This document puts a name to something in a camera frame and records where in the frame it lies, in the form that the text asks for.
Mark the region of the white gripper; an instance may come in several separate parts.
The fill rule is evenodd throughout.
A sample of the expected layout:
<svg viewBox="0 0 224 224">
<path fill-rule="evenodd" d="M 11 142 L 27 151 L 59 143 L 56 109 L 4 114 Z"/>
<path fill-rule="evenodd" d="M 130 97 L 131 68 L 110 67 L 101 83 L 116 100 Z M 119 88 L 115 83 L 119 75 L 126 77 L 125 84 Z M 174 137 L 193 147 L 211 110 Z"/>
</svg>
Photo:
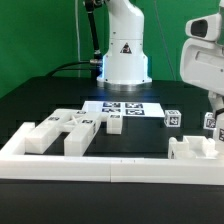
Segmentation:
<svg viewBox="0 0 224 224">
<path fill-rule="evenodd" d="M 188 39 L 180 62 L 184 82 L 210 91 L 208 99 L 215 118 L 224 113 L 224 44 L 218 44 L 221 26 L 220 13 L 188 21 Z"/>
</svg>

